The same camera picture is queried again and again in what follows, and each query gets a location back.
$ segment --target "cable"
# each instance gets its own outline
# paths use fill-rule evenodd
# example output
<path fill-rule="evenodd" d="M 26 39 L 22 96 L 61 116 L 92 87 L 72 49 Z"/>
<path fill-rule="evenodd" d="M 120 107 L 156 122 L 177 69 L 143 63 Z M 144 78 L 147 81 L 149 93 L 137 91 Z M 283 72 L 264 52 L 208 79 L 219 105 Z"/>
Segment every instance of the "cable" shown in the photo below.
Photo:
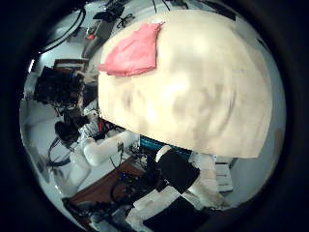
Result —
<path fill-rule="evenodd" d="M 164 0 L 162 0 L 162 2 L 164 3 L 165 7 L 167 7 L 168 11 L 170 12 L 171 9 L 167 6 L 167 3 Z"/>
<path fill-rule="evenodd" d="M 84 21 L 84 19 L 85 19 L 85 16 L 86 16 L 86 10 L 85 10 L 84 8 L 82 8 L 80 11 L 83 13 L 83 16 L 82 16 L 82 18 L 81 18 L 80 22 L 78 23 L 78 26 L 76 27 L 75 30 L 77 30 L 77 28 L 80 27 L 80 25 L 83 23 L 83 21 Z M 46 49 L 46 50 L 44 50 L 44 51 L 39 51 L 39 54 L 46 53 L 47 51 L 50 51 L 50 50 L 52 50 L 53 48 L 59 46 L 59 45 L 62 44 L 64 41 L 66 41 L 66 40 L 71 36 L 72 33 L 70 33 L 70 34 L 69 34 L 68 36 L 66 36 L 63 40 L 61 40 L 61 41 L 58 42 L 57 44 L 53 45 L 52 47 L 50 47 L 50 48 L 48 48 L 48 49 Z"/>
<path fill-rule="evenodd" d="M 112 162 L 114 168 L 117 170 L 117 172 L 120 173 L 120 174 L 123 174 L 123 172 L 122 172 L 121 170 L 119 170 L 119 168 L 118 168 L 119 166 L 117 167 L 117 166 L 115 165 L 115 163 L 114 163 L 114 161 L 112 160 L 112 158 L 110 157 L 109 159 L 110 159 L 110 161 Z"/>
<path fill-rule="evenodd" d="M 156 13 L 155 0 L 153 0 L 153 4 L 154 4 L 154 11 Z"/>
<path fill-rule="evenodd" d="M 81 16 L 81 14 L 82 14 L 82 10 L 80 10 L 80 12 L 79 12 L 79 14 L 78 14 L 78 16 L 77 16 L 77 19 L 75 20 L 75 22 L 73 23 L 73 25 L 72 25 L 61 37 L 59 37 L 59 38 L 57 38 L 57 39 L 54 39 L 54 40 L 48 42 L 47 45 L 53 44 L 53 43 L 59 41 L 60 39 L 64 38 L 64 37 L 67 35 L 67 33 L 70 31 L 70 29 L 72 29 L 73 26 L 76 24 L 76 22 L 78 21 L 78 19 L 79 19 L 80 16 Z"/>

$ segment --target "white cylinder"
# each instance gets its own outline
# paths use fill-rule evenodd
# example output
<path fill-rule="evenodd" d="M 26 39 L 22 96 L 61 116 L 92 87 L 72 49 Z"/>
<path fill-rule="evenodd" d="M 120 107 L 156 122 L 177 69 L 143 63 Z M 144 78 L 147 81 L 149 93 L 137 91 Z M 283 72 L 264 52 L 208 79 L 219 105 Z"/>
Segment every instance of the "white cylinder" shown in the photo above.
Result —
<path fill-rule="evenodd" d="M 70 173 L 65 178 L 59 167 L 54 168 L 52 175 L 55 180 L 55 188 L 64 196 L 71 197 L 78 191 L 79 186 L 90 174 L 91 167 L 83 156 L 82 150 L 77 147 L 70 154 Z"/>
<path fill-rule="evenodd" d="M 139 134 L 125 130 L 113 137 L 105 139 L 99 145 L 93 138 L 86 138 L 81 142 L 86 160 L 92 166 L 98 166 L 112 155 L 120 152 L 120 149 L 132 145 L 138 141 Z"/>

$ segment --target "wooden table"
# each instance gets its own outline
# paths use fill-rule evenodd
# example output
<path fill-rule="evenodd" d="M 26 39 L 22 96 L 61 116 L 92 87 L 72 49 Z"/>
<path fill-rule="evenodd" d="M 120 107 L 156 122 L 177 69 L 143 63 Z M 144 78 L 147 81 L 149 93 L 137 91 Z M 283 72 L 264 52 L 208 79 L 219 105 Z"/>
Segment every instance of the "wooden table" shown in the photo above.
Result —
<path fill-rule="evenodd" d="M 101 63 L 121 39 L 144 23 L 164 20 L 157 67 L 117 77 L 101 72 L 102 117 L 128 130 L 185 149 L 256 158 L 271 116 L 271 86 L 256 41 L 246 41 L 233 20 L 179 10 L 136 22 L 103 46 Z"/>

